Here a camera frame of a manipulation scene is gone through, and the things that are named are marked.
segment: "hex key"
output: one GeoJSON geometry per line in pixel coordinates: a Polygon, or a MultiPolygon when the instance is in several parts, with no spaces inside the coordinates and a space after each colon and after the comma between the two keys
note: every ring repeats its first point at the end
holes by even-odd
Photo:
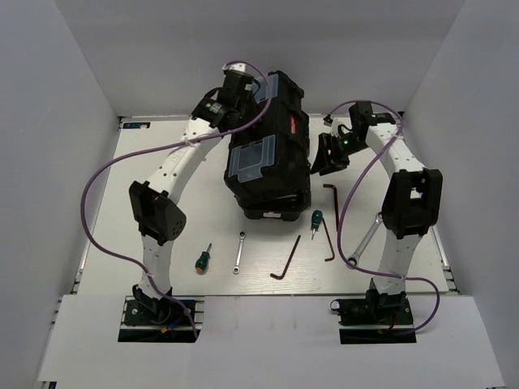
{"type": "Polygon", "coordinates": [[[326,231],[326,237],[328,238],[328,244],[330,245],[330,250],[332,251],[332,257],[326,258],[324,261],[330,262],[335,259],[335,251],[333,250],[332,239],[330,238],[330,233],[328,232],[328,227],[326,226],[326,220],[324,218],[323,218],[323,226],[324,226],[324,231],[326,231]]]}
{"type": "Polygon", "coordinates": [[[333,205],[335,206],[335,230],[339,230],[339,191],[332,184],[323,184],[323,188],[333,189],[333,205]]]}
{"type": "Polygon", "coordinates": [[[289,260],[286,261],[285,270],[283,270],[283,273],[281,273],[280,276],[277,276],[274,273],[270,273],[270,276],[272,278],[275,278],[276,280],[283,280],[285,278],[286,271],[289,270],[290,262],[292,261],[292,257],[294,257],[295,249],[298,246],[299,239],[301,239],[301,235],[299,235],[298,238],[295,240],[294,248],[292,249],[292,252],[290,253],[289,260]]]}

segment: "white wall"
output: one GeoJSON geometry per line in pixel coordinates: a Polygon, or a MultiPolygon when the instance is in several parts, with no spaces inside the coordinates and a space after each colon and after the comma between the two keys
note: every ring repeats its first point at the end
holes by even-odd
{"type": "Polygon", "coordinates": [[[440,232],[507,387],[519,387],[519,3],[467,0],[412,100],[406,138],[444,174],[440,232]]]}
{"type": "Polygon", "coordinates": [[[2,1],[0,53],[0,386],[24,389],[74,282],[83,184],[118,121],[52,0],[2,1]]]}
{"type": "Polygon", "coordinates": [[[463,0],[56,0],[118,115],[190,113],[248,59],[305,89],[308,112],[405,109],[463,0]]]}

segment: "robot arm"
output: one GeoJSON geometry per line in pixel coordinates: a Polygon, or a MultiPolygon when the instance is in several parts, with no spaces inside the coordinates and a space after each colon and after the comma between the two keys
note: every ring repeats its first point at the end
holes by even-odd
{"type": "MultiPolygon", "coordinates": [[[[366,144],[375,153],[393,134],[387,127],[370,126],[366,144]]],[[[438,219],[442,177],[438,170],[427,169],[399,137],[381,156],[380,162],[391,179],[382,206],[382,220],[387,228],[379,272],[407,276],[414,251],[438,219]]],[[[405,281],[373,277],[379,294],[401,295],[405,281]]]]}
{"type": "MultiPolygon", "coordinates": [[[[223,86],[208,92],[195,107],[182,141],[218,135],[245,125],[257,115],[258,105],[251,92],[254,77],[245,70],[242,63],[224,70],[223,86]]],[[[143,240],[144,265],[165,294],[173,292],[169,278],[171,252],[187,220],[178,201],[193,173],[220,141],[221,137],[216,137],[173,150],[147,181],[131,184],[131,206],[143,240]]],[[[133,287],[133,295],[160,323],[169,314],[169,303],[150,285],[148,276],[143,273],[133,287]]]]}
{"type": "MultiPolygon", "coordinates": [[[[379,153],[394,136],[394,130],[378,126],[380,123],[395,124],[394,119],[389,113],[373,113],[369,101],[359,101],[351,106],[350,119],[352,128],[347,132],[337,119],[331,119],[329,115],[324,119],[325,124],[332,127],[332,133],[319,136],[313,173],[325,175],[346,169],[351,154],[368,147],[379,153]]],[[[438,220],[443,178],[439,170],[427,169],[418,161],[402,138],[392,143],[380,162],[390,183],[380,213],[387,232],[378,272],[403,277],[407,276],[423,235],[438,220]]],[[[377,225],[375,222],[368,234],[373,235],[377,225]]],[[[364,239],[363,247],[369,238],[364,239]]],[[[353,258],[357,259],[359,253],[355,255],[353,258]]],[[[366,300],[374,317],[393,316],[404,306],[405,281],[374,276],[366,300]]]]}
{"type": "MultiPolygon", "coordinates": [[[[212,128],[209,123],[204,120],[190,120],[187,123],[187,128],[181,140],[186,141],[189,138],[204,135],[214,135],[219,133],[217,128],[212,128]]],[[[221,138],[210,139],[205,142],[200,142],[184,147],[176,151],[172,151],[164,160],[158,170],[153,173],[144,184],[134,182],[131,186],[131,193],[140,191],[144,193],[144,189],[151,193],[152,196],[162,196],[162,201],[169,204],[170,207],[176,207],[175,204],[180,200],[180,196],[187,182],[199,167],[200,163],[205,159],[206,155],[219,144],[221,138]]],[[[161,212],[160,207],[153,207],[153,203],[157,203],[156,199],[149,204],[151,209],[146,210],[145,204],[138,206],[142,212],[138,215],[144,217],[136,217],[139,221],[139,231],[142,233],[143,240],[143,261],[146,268],[152,273],[153,279],[157,287],[163,292],[172,293],[171,282],[169,279],[169,265],[171,262],[171,251],[173,249],[174,239],[182,232],[186,217],[182,217],[177,212],[171,212],[173,217],[168,218],[166,212],[166,223],[163,225],[165,229],[173,232],[172,235],[166,236],[166,233],[157,233],[147,229],[146,225],[141,225],[141,222],[146,219],[145,212],[153,210],[151,216],[159,216],[161,212]]],[[[143,274],[138,285],[134,287],[134,294],[140,295],[140,300],[145,302],[147,299],[142,296],[145,295],[151,299],[160,299],[161,296],[153,289],[149,283],[148,277],[143,274]]]]}

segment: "wrench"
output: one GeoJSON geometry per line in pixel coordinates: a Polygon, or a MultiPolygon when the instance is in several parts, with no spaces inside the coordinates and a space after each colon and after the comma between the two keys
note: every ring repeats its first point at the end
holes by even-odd
{"type": "Polygon", "coordinates": [[[240,272],[240,258],[242,257],[243,241],[245,240],[245,233],[240,233],[240,242],[238,243],[238,255],[236,256],[236,265],[234,266],[233,273],[238,274],[240,272]]]}
{"type": "Polygon", "coordinates": [[[375,235],[376,230],[379,228],[379,226],[382,224],[382,214],[377,213],[375,217],[375,221],[371,225],[370,229],[368,229],[366,236],[362,239],[360,242],[360,245],[358,245],[356,251],[349,256],[348,262],[351,263],[354,266],[358,266],[358,262],[360,261],[360,256],[366,249],[367,245],[370,243],[371,239],[373,238],[373,235],[375,235]]]}

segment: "green screwdriver handle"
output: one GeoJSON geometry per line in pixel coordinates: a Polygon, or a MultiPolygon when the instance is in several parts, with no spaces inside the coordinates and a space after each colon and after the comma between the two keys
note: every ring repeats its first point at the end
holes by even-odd
{"type": "Polygon", "coordinates": [[[310,229],[317,230],[319,228],[319,224],[321,224],[321,221],[323,221],[323,212],[318,209],[311,214],[310,229]]]}
{"type": "Polygon", "coordinates": [[[211,250],[212,243],[209,244],[207,251],[202,251],[200,258],[195,263],[195,269],[199,274],[204,274],[204,272],[208,268],[209,259],[211,255],[209,255],[209,251],[211,250]]]}

